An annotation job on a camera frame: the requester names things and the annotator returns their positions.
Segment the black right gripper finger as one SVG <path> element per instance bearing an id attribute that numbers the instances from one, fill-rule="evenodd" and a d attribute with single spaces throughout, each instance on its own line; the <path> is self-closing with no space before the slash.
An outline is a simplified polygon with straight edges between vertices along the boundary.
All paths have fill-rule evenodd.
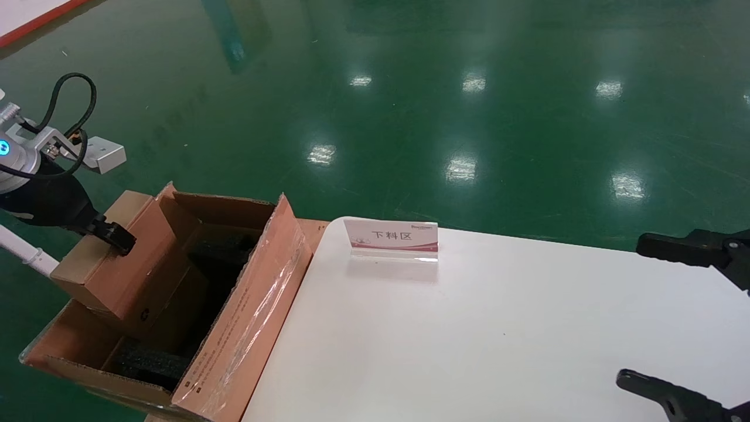
<path id="1" fill-rule="evenodd" d="M 695 229 L 685 237 L 643 233 L 636 253 L 694 267 L 715 267 L 740 291 L 749 291 L 749 230 L 736 233 Z"/>
<path id="2" fill-rule="evenodd" d="M 622 390 L 655 401 L 670 421 L 748 421 L 749 402 L 726 408 L 718 401 L 658 377 L 621 369 L 616 385 Z"/>

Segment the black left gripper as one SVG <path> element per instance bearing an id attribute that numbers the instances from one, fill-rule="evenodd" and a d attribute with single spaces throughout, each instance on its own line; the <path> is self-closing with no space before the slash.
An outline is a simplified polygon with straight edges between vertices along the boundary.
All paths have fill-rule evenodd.
<path id="1" fill-rule="evenodd" d="M 89 234 L 120 256 L 127 256 L 137 238 L 120 224 L 98 215 L 83 185 L 73 176 L 75 171 L 68 170 L 41 166 L 34 178 L 2 170 L 2 210 L 30 226 L 61 227 L 80 235 Z"/>

